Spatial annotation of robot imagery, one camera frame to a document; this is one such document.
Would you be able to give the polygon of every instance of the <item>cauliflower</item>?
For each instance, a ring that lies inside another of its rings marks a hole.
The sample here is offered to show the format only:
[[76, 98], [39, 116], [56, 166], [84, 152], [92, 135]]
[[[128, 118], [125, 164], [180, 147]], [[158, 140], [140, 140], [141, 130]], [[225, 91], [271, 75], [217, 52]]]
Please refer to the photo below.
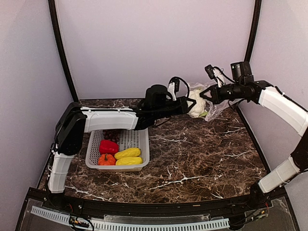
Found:
[[196, 100], [197, 104], [187, 113], [192, 118], [198, 118], [205, 112], [205, 99], [200, 97], [201, 90], [191, 90], [189, 98]]

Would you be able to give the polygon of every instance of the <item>black frame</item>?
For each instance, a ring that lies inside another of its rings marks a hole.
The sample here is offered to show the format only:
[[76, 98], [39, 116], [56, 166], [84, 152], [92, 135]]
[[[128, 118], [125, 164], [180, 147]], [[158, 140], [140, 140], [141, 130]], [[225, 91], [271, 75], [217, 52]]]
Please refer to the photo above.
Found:
[[[50, 205], [48, 201], [46, 201], [46, 197], [47, 196], [45, 191], [29, 188], [27, 196], [24, 200], [22, 210], [19, 215], [15, 231], [20, 231], [21, 223], [29, 199], [41, 201], [45, 207], [50, 207], [54, 209], [54, 207]], [[251, 210], [246, 206], [230, 206], [230, 204], [232, 203], [241, 203], [247, 201], [249, 195], [243, 195], [229, 199], [219, 199], [214, 201], [179, 204], [130, 204], [94, 201], [70, 196], [64, 197], [65, 200], [72, 205], [75, 213], [87, 218], [103, 218], [105, 215], [127, 217], [179, 217], [210, 214], [211, 218], [229, 218], [231, 223], [234, 223], [243, 219], [245, 217], [244, 213]], [[273, 200], [281, 197], [285, 197], [287, 201], [287, 205], [289, 207], [291, 217], [294, 222], [295, 230], [300, 231], [292, 205], [284, 187], [274, 190], [270, 198], [271, 200]]]
[[59, 52], [59, 56], [61, 59], [61, 64], [62, 64], [62, 68], [64, 71], [64, 75], [67, 81], [67, 85], [69, 87], [69, 90], [71, 92], [71, 96], [73, 98], [74, 102], [79, 102], [78, 96], [77, 96], [77, 92], [73, 83], [73, 79], [71, 76], [71, 72], [69, 70], [68, 67], [68, 63], [67, 63], [67, 59], [66, 59], [66, 55], [65, 55], [65, 51], [64, 51], [64, 46], [63, 46], [63, 42], [62, 42], [62, 38], [61, 38], [61, 33], [60, 33], [60, 27], [59, 27], [59, 21], [58, 21], [58, 16], [57, 16], [57, 10], [56, 10], [56, 4], [55, 4], [55, 0], [48, 0], [49, 3], [49, 11], [50, 11], [50, 17], [51, 17], [51, 23], [52, 23], [52, 28], [53, 28], [53, 32], [54, 32], [54, 37], [57, 43], [57, 47], [58, 47], [58, 52]]
[[[52, 27], [55, 34], [55, 40], [57, 43], [61, 63], [63, 66], [65, 78], [67, 84], [69, 86], [72, 98], [75, 102], [78, 102], [77, 92], [70, 74], [70, 70], [68, 67], [66, 55], [64, 52], [64, 47], [61, 39], [61, 33], [57, 18], [57, 12], [55, 7], [55, 0], [48, 0], [49, 1], [49, 8], [51, 14], [51, 21]], [[251, 25], [251, 31], [249, 36], [249, 41], [247, 44], [247, 50], [245, 54], [245, 61], [250, 61], [253, 46], [256, 39], [257, 34], [257, 26], [260, 16], [260, 9], [261, 9], [261, 0], [255, 1], [254, 7], [254, 14], [253, 20]], [[239, 114], [241, 120], [243, 121], [249, 136], [251, 137], [253, 144], [261, 158], [261, 161], [264, 165], [265, 170], [267, 173], [270, 172], [269, 165], [264, 157], [264, 154], [253, 135], [251, 128], [249, 127], [247, 121], [245, 120], [241, 110], [236, 107], [236, 111]], [[289, 197], [285, 191], [285, 188], [277, 188], [271, 194], [271, 199], [279, 198], [284, 196], [290, 212], [291, 216], [295, 225], [295, 229], [299, 231], [299, 226], [289, 200]], [[46, 201], [46, 192], [34, 188], [29, 188], [27, 196], [24, 200], [24, 204], [22, 206], [22, 210], [18, 219], [18, 223], [16, 226], [16, 231], [19, 231], [21, 222], [23, 219], [23, 214], [26, 209], [26, 205], [29, 199], [35, 199], [38, 201], [42, 201], [45, 206], [52, 207], [48, 201]], [[115, 202], [103, 202], [103, 201], [93, 201], [87, 199], [81, 199], [76, 197], [69, 197], [65, 196], [66, 200], [70, 202], [73, 206], [75, 213], [87, 216], [87, 217], [98, 217], [103, 218], [104, 215], [119, 215], [119, 216], [139, 216], [139, 217], [153, 217], [153, 216], [160, 216], [160, 217], [172, 217], [172, 216], [187, 216], [187, 215], [200, 215], [200, 214], [211, 214], [211, 217], [225, 217], [232, 219], [242, 219], [244, 218], [244, 212], [251, 210], [246, 206], [237, 206], [236, 208], [231, 207], [228, 204], [232, 203], [240, 203], [245, 202], [248, 200], [249, 195], [237, 196], [234, 198], [229, 199], [219, 199], [214, 201], [203, 201], [203, 202], [195, 202], [195, 203], [180, 203], [180, 204], [129, 204], [129, 203], [115, 203]]]

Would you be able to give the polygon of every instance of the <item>black cable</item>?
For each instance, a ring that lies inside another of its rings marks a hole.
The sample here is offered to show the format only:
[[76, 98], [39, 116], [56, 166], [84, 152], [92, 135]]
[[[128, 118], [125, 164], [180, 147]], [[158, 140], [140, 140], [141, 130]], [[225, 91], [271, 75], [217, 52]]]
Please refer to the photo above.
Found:
[[218, 79], [222, 85], [225, 85], [225, 83], [224, 83], [220, 78], [218, 78], [217, 76], [215, 76], [215, 79]]
[[179, 80], [181, 80], [181, 81], [185, 84], [185, 86], [186, 86], [186, 88], [187, 88], [187, 98], [189, 98], [189, 93], [190, 93], [189, 86], [188, 86], [188, 84], [186, 83], [186, 81], [185, 81], [184, 79], [182, 79], [182, 78], [180, 78], [180, 77], [177, 77], [177, 76], [174, 76], [174, 77], [172, 77], [171, 80], [169, 81], [169, 84], [170, 84], [170, 83], [172, 82], [172, 80], [175, 79], [175, 78], [178, 78]]
[[225, 73], [223, 73], [223, 71], [222, 71], [219, 67], [214, 66], [214, 68], [217, 68], [217, 69], [221, 72], [221, 74], [222, 74], [227, 80], [229, 80], [229, 81], [232, 82], [232, 83], [235, 83], [234, 80], [232, 80], [232, 79], [230, 79], [228, 76], [226, 76]]
[[153, 126], [153, 128], [157, 128], [157, 127], [159, 127], [159, 126], [165, 124], [166, 122], [169, 122], [171, 119], [172, 119], [172, 118], [170, 117], [169, 119], [167, 119], [166, 121], [164, 121], [164, 122], [162, 122], [162, 123], [160, 123], [160, 124], [158, 124], [158, 125], [155, 124], [155, 125]]
[[268, 200], [270, 199], [272, 193], [273, 193], [273, 191], [271, 191], [271, 192], [269, 193], [269, 195], [268, 195], [268, 197], [265, 199], [265, 201], [262, 202], [262, 203], [258, 206], [258, 208], [256, 208], [253, 212], [251, 212], [249, 215], [247, 215], [247, 216], [246, 216], [245, 218], [243, 218], [242, 220], [240, 220], [240, 221], [238, 221], [238, 222], [235, 222], [234, 224], [230, 224], [230, 226], [234, 226], [234, 225], [239, 226], [238, 223], [240, 223], [240, 222], [246, 220], [246, 219], [249, 218], [251, 215], [253, 215], [255, 212], [257, 212], [257, 211], [261, 208], [261, 206], [262, 206], [264, 203], [267, 203], [267, 202], [268, 202]]
[[295, 177], [301, 175], [302, 173], [308, 172], [308, 169], [302, 171], [302, 172], [298, 172], [296, 175], [292, 176], [288, 181], [284, 182], [284, 184], [282, 184], [282, 186], [285, 186], [287, 184], [289, 184]]
[[245, 204], [247, 204], [248, 203], [248, 201], [249, 201], [250, 199], [247, 199], [246, 201], [244, 201], [244, 202], [240, 202], [240, 203], [229, 203], [229, 204], [227, 204], [227, 205], [245, 205]]
[[73, 222], [71, 223], [71, 225], [73, 226], [73, 227], [71, 227], [71, 229], [72, 229], [72, 230], [75, 230], [75, 231], [85, 231], [85, 230], [88, 229], [88, 228], [86, 228], [86, 227], [82, 227], [82, 228], [76, 227], [76, 225], [75, 225]]
[[233, 226], [242, 226], [242, 225], [248, 224], [248, 223], [250, 223], [252, 221], [254, 221], [254, 220], [250, 219], [250, 220], [248, 220], [248, 221], [246, 221], [246, 222], [244, 222], [242, 224], [237, 224], [237, 225], [233, 225]]
[[177, 108], [179, 108], [179, 107], [182, 107], [185, 103], [186, 103], [186, 101], [183, 102], [183, 103], [181, 103], [180, 105], [178, 105], [178, 106], [176, 106], [176, 107], [172, 107], [172, 108], [169, 108], [169, 109], [167, 109], [167, 110], [166, 110], [166, 109], [142, 110], [142, 109], [139, 109], [139, 108], [137, 108], [136, 110], [138, 111], [138, 113], [168, 112], [168, 111], [173, 111], [173, 110], [175, 110], [175, 109], [177, 109]]
[[289, 96], [285, 95], [280, 89], [279, 87], [275, 86], [276, 90], [280, 93], [280, 95], [282, 95], [283, 97], [285, 97], [286, 99], [290, 100], [292, 103], [296, 104], [297, 106], [299, 106], [301, 109], [303, 109], [305, 112], [308, 112], [308, 110], [306, 108], [304, 108], [303, 106], [299, 105], [297, 102], [295, 102], [294, 100], [292, 100]]
[[242, 84], [242, 78], [243, 78], [243, 77], [244, 77], [244, 76], [239, 76], [239, 83], [238, 83], [238, 84], [239, 84], [240, 86], [245, 86], [245, 85]]

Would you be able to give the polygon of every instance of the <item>orange pumpkin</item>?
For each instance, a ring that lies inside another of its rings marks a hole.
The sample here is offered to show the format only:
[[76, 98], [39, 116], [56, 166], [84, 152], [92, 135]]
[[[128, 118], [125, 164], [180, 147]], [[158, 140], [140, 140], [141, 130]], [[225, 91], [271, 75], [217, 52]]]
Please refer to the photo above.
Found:
[[98, 165], [116, 165], [116, 159], [111, 154], [103, 154], [98, 159]]

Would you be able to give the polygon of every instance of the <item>cable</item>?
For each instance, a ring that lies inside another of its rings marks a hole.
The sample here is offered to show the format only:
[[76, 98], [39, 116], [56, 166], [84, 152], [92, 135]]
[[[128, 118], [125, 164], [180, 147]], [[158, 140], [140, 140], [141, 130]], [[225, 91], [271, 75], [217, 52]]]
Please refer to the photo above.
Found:
[[164, 122], [162, 122], [162, 123], [160, 123], [160, 124], [158, 124], [158, 125], [155, 124], [155, 125], [153, 126], [153, 128], [157, 128], [157, 127], [159, 127], [159, 126], [165, 124], [166, 122], [169, 122], [171, 119], [172, 119], [172, 118], [170, 117], [169, 119], [167, 119], [166, 121], [164, 121]]
[[73, 227], [70, 227], [72, 230], [74, 230], [74, 231], [84, 231], [84, 230], [87, 230], [88, 229], [88, 227], [82, 227], [81, 225], [80, 225], [80, 223], [83, 223], [84, 224], [84, 222], [80, 222], [80, 221], [78, 221], [78, 217], [76, 217], [76, 219], [74, 220], [73, 218], [72, 218], [72, 216], [70, 216], [69, 217], [69, 223], [73, 226]]
[[186, 101], [184, 101], [183, 103], [181, 103], [180, 105], [176, 106], [176, 107], [172, 107], [169, 109], [157, 109], [157, 110], [142, 110], [140, 108], [137, 108], [136, 110], [140, 113], [155, 113], [155, 112], [167, 112], [167, 111], [172, 111], [174, 109], [177, 109], [179, 107], [182, 107], [184, 104], [186, 103]]
[[229, 80], [229, 81], [232, 82], [232, 83], [235, 83], [234, 80], [232, 80], [232, 79], [230, 79], [228, 76], [226, 76], [225, 73], [223, 73], [223, 71], [222, 71], [219, 67], [214, 66], [214, 68], [217, 68], [217, 69], [221, 72], [221, 74], [222, 74], [227, 80]]
[[[250, 217], [252, 214], [254, 214], [255, 212], [257, 212], [258, 211], [258, 209], [257, 210], [255, 210], [253, 213], [251, 213], [249, 216], [247, 216], [247, 218], [248, 217]], [[267, 217], [268, 216], [268, 214], [269, 214], [269, 212], [265, 215], [265, 210], [263, 210], [263, 211], [260, 211], [257, 215], [254, 215], [253, 217], [251, 217], [248, 221], [246, 221], [246, 222], [244, 222], [244, 223], [241, 223], [241, 224], [238, 224], [239, 222], [236, 222], [236, 223], [234, 223], [232, 226], [242, 226], [242, 225], [245, 225], [245, 224], [247, 224], [247, 223], [249, 223], [249, 222], [252, 222], [252, 221], [255, 221], [255, 220], [257, 220], [257, 219], [261, 219], [261, 218], [264, 218], [264, 217]]]
[[239, 76], [239, 85], [240, 86], [244, 86], [243, 84], [242, 84], [242, 78], [243, 78], [244, 76]]
[[227, 204], [227, 205], [245, 205], [245, 204], [247, 204], [248, 203], [248, 201], [249, 201], [250, 199], [248, 198], [246, 201], [244, 201], [244, 202], [240, 202], [240, 203], [229, 203], [229, 204]]
[[225, 83], [220, 78], [218, 78], [217, 76], [215, 76], [215, 78], [217, 78], [222, 85], [225, 85]]
[[302, 172], [298, 172], [296, 175], [292, 176], [287, 182], [283, 182], [282, 186], [285, 186], [287, 184], [289, 184], [295, 177], [305, 173], [305, 172], [308, 172], [308, 169], [302, 171]]
[[282, 95], [283, 97], [285, 97], [286, 99], [290, 100], [292, 103], [296, 104], [297, 106], [299, 106], [301, 109], [303, 109], [305, 112], [308, 112], [308, 110], [306, 108], [304, 108], [303, 106], [299, 105], [297, 102], [295, 102], [294, 100], [292, 100], [289, 96], [285, 95], [280, 89], [279, 87], [275, 86], [276, 90], [280, 93], [280, 95]]
[[230, 226], [240, 226], [240, 225], [247, 224], [248, 221], [246, 221], [246, 222], [244, 222], [244, 223], [241, 223], [241, 224], [239, 224], [239, 223], [242, 222], [242, 221], [244, 221], [244, 220], [246, 220], [246, 219], [249, 218], [250, 216], [252, 216], [255, 212], [257, 212], [257, 211], [261, 208], [261, 206], [262, 206], [264, 203], [267, 203], [267, 201], [270, 199], [272, 193], [273, 193], [273, 191], [270, 192], [268, 198], [266, 198], [265, 201], [262, 202], [262, 203], [258, 206], [258, 208], [256, 208], [253, 212], [251, 212], [249, 215], [247, 215], [247, 216], [246, 216], [245, 218], [243, 218], [242, 220], [240, 220], [240, 221], [238, 221], [238, 222], [235, 222], [234, 224], [231, 224]]
[[187, 98], [188, 98], [188, 97], [189, 97], [190, 90], [189, 90], [189, 86], [188, 86], [187, 82], [186, 82], [184, 79], [182, 79], [182, 78], [180, 78], [180, 77], [177, 77], [177, 76], [174, 76], [174, 77], [172, 77], [171, 80], [169, 81], [169, 84], [170, 84], [170, 83], [172, 82], [172, 80], [175, 79], [175, 78], [178, 78], [179, 80], [181, 80], [181, 81], [185, 84], [185, 86], [186, 86], [186, 88], [187, 88]]
[[265, 205], [266, 205], [266, 209], [267, 209], [268, 214], [269, 214], [270, 213], [269, 204], [266, 202]]

